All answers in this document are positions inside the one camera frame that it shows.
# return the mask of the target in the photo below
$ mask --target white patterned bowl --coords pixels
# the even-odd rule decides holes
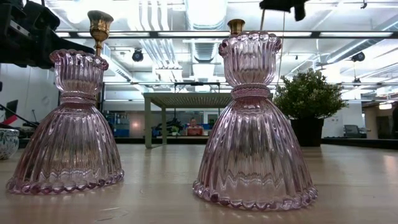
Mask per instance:
[[[14,155],[19,146],[18,135],[18,130],[0,128],[0,159]]]

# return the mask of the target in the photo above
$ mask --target ribbed glass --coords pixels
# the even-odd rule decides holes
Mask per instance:
[[[193,192],[214,203],[257,210],[290,210],[318,195],[287,118],[267,99],[280,39],[267,32],[223,41],[233,101],[207,142]]]
[[[57,50],[61,105],[47,115],[30,139],[7,190],[17,194],[59,194],[115,184],[123,178],[110,127],[94,107],[108,63],[76,50]]]

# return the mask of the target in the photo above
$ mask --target table surface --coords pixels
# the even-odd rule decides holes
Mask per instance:
[[[118,148],[124,182],[63,195],[5,193],[21,152],[0,161],[0,223],[398,223],[398,151],[305,148],[318,200],[301,210],[253,212],[192,194],[204,146]]]

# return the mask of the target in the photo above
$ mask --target scalloped glass rim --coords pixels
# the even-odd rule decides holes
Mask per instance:
[[[70,55],[81,55],[81,57],[89,57],[89,58],[93,58],[96,60],[99,60],[99,62],[97,62],[97,64],[102,64],[102,69],[105,71],[109,68],[109,63],[103,59],[100,56],[97,55],[93,55],[90,53],[86,53],[84,51],[81,50],[74,50],[74,49],[60,49],[60,50],[54,50],[51,54],[50,54],[50,60],[55,63],[56,61],[58,61],[62,56],[62,54],[70,54]]]
[[[250,31],[250,32],[241,32],[240,34],[232,34],[227,39],[224,39],[222,43],[218,47],[218,53],[221,56],[228,55],[228,51],[225,50],[228,47],[235,45],[238,42],[245,41],[258,41],[258,42],[267,42],[270,44],[278,43],[274,45],[274,50],[278,51],[282,47],[282,42],[280,38],[275,34],[270,34],[267,31]]]

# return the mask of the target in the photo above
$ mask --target black plant pot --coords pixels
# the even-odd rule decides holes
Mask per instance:
[[[300,146],[319,147],[321,145],[323,119],[293,119],[290,121]]]

